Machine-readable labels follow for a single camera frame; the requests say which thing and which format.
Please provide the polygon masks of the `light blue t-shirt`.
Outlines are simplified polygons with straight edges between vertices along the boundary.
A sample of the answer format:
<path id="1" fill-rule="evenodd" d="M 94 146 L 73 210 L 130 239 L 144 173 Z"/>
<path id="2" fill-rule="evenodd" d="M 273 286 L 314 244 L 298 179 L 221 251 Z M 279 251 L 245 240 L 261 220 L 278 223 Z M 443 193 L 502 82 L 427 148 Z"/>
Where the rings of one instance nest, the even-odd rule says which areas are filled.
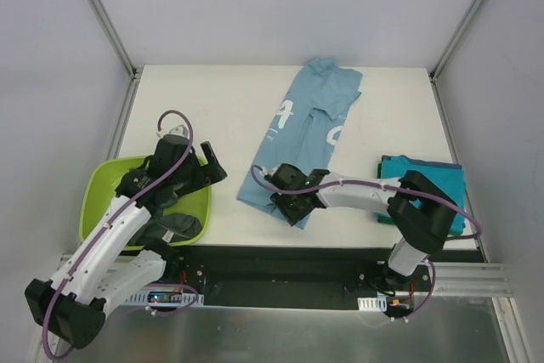
<path id="1" fill-rule="evenodd" d="M 352 104 L 361 96 L 364 74 L 332 58 L 316 58 L 295 76 L 253 164 L 268 170 L 291 164 L 308 174 L 327 168 Z"/>

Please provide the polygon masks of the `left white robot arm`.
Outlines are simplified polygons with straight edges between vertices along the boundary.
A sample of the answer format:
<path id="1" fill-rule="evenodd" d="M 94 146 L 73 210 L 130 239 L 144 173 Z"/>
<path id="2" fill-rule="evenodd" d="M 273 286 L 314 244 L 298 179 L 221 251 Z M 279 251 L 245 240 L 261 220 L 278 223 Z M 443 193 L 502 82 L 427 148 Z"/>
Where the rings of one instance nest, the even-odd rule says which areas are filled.
<path id="1" fill-rule="evenodd" d="M 227 177 L 209 142 L 201 152 L 191 139 L 170 133 L 149 156 L 96 169 L 81 218 L 96 226 L 49 279 L 25 289 L 44 345 L 54 334 L 84 349 L 127 298 L 152 282 L 169 286 L 178 279 L 176 249 L 203 236 L 211 187 Z"/>

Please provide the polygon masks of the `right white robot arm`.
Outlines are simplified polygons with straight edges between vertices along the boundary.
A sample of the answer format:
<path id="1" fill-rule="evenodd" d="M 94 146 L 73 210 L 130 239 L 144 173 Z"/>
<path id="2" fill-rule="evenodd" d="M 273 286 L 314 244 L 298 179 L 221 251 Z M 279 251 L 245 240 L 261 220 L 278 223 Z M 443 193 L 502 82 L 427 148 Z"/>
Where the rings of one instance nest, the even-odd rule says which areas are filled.
<path id="1" fill-rule="evenodd" d="M 270 197 L 290 225 L 317 208 L 347 207 L 387 214 L 401 234 L 380 273 L 384 284 L 402 290 L 417 266 L 441 251 L 456 217 L 454 202 L 417 171 L 401 178 L 350 179 L 327 169 L 304 174 L 281 164 L 265 180 L 276 188 Z"/>

